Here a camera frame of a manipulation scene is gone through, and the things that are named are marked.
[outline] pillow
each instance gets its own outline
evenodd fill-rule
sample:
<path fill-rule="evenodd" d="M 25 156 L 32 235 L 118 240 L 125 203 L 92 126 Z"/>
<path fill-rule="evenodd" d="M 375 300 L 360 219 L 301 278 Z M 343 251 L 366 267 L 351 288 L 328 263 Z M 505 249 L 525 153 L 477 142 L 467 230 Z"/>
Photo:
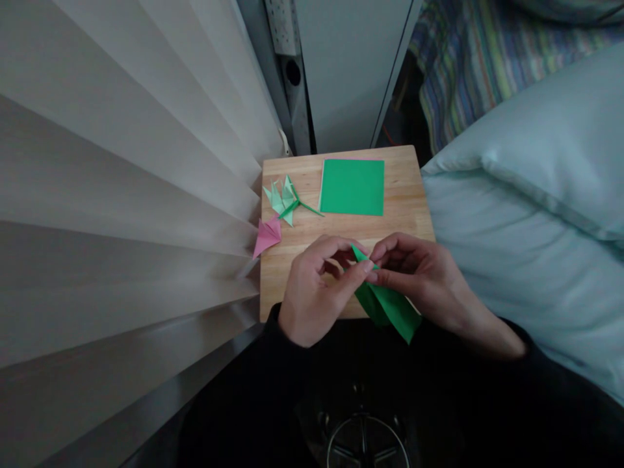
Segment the pillow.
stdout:
<path fill-rule="evenodd" d="M 570 24 L 603 25 L 624 21 L 622 0 L 514 0 L 545 20 Z"/>
<path fill-rule="evenodd" d="M 624 246 L 624 43 L 500 104 L 423 174 L 484 169 L 601 241 Z"/>
<path fill-rule="evenodd" d="M 483 170 L 424 175 L 435 237 L 496 315 L 624 406 L 624 264 Z"/>

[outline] pink origami crane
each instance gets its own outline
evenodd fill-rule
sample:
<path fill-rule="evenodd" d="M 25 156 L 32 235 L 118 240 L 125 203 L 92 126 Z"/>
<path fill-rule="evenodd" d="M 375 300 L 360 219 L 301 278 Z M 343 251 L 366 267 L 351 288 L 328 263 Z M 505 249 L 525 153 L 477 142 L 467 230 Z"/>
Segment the pink origami crane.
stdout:
<path fill-rule="evenodd" d="M 275 214 L 269 221 L 263 223 L 258 221 L 258 238 L 255 241 L 253 257 L 256 258 L 266 249 L 281 242 L 281 226 L 278 214 Z"/>

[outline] striped fabric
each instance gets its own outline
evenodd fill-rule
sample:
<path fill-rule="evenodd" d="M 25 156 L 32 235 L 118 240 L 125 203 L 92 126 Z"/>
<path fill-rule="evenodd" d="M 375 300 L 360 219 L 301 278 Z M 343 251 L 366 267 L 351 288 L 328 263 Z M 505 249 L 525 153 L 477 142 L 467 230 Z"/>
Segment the striped fabric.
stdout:
<path fill-rule="evenodd" d="M 570 27 L 505 1 L 425 0 L 410 50 L 433 154 L 498 104 L 564 66 L 624 40 L 624 25 Z"/>

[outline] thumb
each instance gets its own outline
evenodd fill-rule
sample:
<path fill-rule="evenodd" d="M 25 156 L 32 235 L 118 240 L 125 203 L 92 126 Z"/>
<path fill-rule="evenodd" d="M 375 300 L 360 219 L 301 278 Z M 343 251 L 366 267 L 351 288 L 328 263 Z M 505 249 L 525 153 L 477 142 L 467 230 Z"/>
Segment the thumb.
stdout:
<path fill-rule="evenodd" d="M 414 275 L 408 275 L 405 273 L 393 272 L 391 270 L 385 270 L 383 268 L 375 270 L 377 276 L 373 284 L 377 286 L 387 287 L 388 289 L 394 289 L 396 292 L 409 296 L 414 290 Z"/>
<path fill-rule="evenodd" d="M 347 301 L 353 296 L 356 289 L 362 286 L 362 283 L 372 271 L 374 263 L 371 260 L 364 260 L 351 266 L 331 288 L 336 295 L 337 302 L 343 307 Z"/>

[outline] wooden board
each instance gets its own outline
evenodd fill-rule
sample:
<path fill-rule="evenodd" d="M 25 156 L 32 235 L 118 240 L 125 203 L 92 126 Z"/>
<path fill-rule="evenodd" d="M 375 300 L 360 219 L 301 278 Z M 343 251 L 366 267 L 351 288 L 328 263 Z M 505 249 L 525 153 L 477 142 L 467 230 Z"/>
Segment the wooden board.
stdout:
<path fill-rule="evenodd" d="M 261 256 L 260 262 L 260 319 L 265 322 L 271 307 L 284 296 L 286 280 L 293 259 L 322 234 L 357 239 L 372 248 L 380 239 L 396 231 L 409 233 L 434 241 L 429 207 L 424 195 L 423 181 L 413 146 L 364 149 L 313 156 L 267 159 L 263 164 L 262 184 L 269 187 L 271 180 L 282 180 L 288 174 L 300 199 L 317 209 L 323 161 L 328 158 L 383 159 L 385 185 L 383 216 L 324 213 L 321 217 L 298 207 L 294 212 L 294 227 L 281 222 L 281 242 Z M 262 195 L 262 219 L 275 214 L 267 196 Z M 367 317 L 357 299 L 344 309 L 341 318 Z"/>

